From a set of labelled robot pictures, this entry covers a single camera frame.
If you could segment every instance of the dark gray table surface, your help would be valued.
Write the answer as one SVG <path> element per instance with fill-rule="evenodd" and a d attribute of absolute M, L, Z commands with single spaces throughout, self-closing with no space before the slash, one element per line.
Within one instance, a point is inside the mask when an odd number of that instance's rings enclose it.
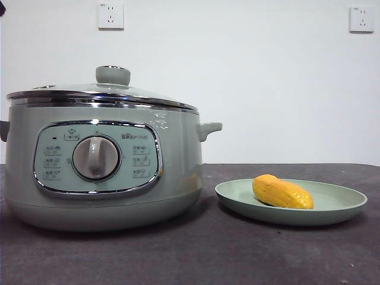
<path fill-rule="evenodd" d="M 221 205 L 218 183 L 263 173 L 346 186 L 368 203 L 320 227 L 263 223 Z M 205 164 L 189 211 L 104 233 L 38 229 L 1 200 L 1 284 L 380 284 L 379 188 L 380 167 L 362 164 Z"/>

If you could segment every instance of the pot base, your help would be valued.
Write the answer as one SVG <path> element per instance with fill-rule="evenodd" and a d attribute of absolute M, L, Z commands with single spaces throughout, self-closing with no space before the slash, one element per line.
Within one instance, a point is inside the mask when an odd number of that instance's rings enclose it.
<path fill-rule="evenodd" d="M 135 205 L 91 208 L 53 208 L 6 200 L 22 221 L 44 229 L 67 232 L 101 232 L 130 229 L 174 217 L 192 206 L 201 190 L 180 197 Z"/>

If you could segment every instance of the control panel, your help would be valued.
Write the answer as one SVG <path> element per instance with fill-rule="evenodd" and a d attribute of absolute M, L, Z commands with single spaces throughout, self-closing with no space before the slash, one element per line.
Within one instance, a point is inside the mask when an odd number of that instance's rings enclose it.
<path fill-rule="evenodd" d="M 58 192 L 96 194 L 142 188 L 160 175 L 155 130 L 116 121 L 61 122 L 44 128 L 34 155 L 34 177 Z"/>

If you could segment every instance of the yellow sweet potato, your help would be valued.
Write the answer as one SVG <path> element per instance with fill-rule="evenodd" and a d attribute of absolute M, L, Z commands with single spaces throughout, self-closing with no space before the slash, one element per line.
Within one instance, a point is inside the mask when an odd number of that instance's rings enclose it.
<path fill-rule="evenodd" d="M 264 174 L 252 181 L 255 196 L 262 202 L 276 207 L 313 209 L 310 193 L 302 187 Z"/>

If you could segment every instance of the brand logo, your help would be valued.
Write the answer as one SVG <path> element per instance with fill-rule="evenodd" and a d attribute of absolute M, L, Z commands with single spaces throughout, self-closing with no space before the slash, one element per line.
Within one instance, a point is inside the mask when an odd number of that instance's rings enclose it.
<path fill-rule="evenodd" d="M 126 134 L 121 134 L 121 138 L 123 140 L 134 140 L 134 139 L 141 139 L 146 140 L 148 138 L 147 135 L 134 135 L 127 132 Z"/>

